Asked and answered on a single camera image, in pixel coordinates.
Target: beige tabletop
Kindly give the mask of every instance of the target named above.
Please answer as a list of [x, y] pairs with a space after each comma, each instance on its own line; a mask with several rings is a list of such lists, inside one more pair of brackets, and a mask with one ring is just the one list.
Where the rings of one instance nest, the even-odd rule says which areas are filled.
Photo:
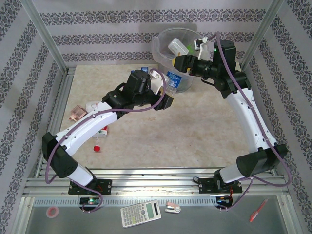
[[[155, 64], [142, 65], [157, 67]], [[70, 111], [100, 101], [140, 65], [77, 66], [61, 129]], [[89, 168], [223, 167], [248, 153], [241, 126], [220, 92], [195, 78], [166, 110], [128, 113], [108, 126], [95, 153], [92, 137], [73, 158]]]

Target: plastic container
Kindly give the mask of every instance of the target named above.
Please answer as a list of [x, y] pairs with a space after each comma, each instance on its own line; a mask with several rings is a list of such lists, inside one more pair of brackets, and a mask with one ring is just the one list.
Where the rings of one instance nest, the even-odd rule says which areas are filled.
[[177, 87], [177, 93], [188, 90], [193, 82], [193, 77], [179, 72], [172, 66], [172, 59], [175, 55], [169, 50], [168, 45], [175, 39], [179, 39], [189, 50], [189, 55], [198, 56], [195, 51], [194, 40], [200, 38], [200, 35], [186, 28], [168, 28], [162, 31], [158, 36], [152, 38], [152, 55], [161, 66], [158, 68], [167, 74], [168, 71], [181, 77], [180, 84]]

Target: white calculator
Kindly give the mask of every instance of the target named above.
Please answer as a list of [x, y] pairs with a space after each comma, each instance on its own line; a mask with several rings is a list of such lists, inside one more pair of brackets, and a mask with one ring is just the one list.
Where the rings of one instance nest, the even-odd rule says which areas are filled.
[[157, 200], [143, 202], [120, 209], [122, 226], [129, 228], [161, 218]]

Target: red pen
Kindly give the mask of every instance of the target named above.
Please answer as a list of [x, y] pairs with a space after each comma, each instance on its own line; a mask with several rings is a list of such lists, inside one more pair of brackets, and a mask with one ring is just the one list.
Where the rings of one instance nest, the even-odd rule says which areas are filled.
[[266, 198], [260, 205], [260, 207], [258, 208], [258, 210], [254, 211], [252, 213], [252, 215], [249, 218], [249, 222], [252, 222], [258, 215], [258, 213], [261, 211], [261, 209], [264, 207], [265, 203], [267, 203], [268, 199]]

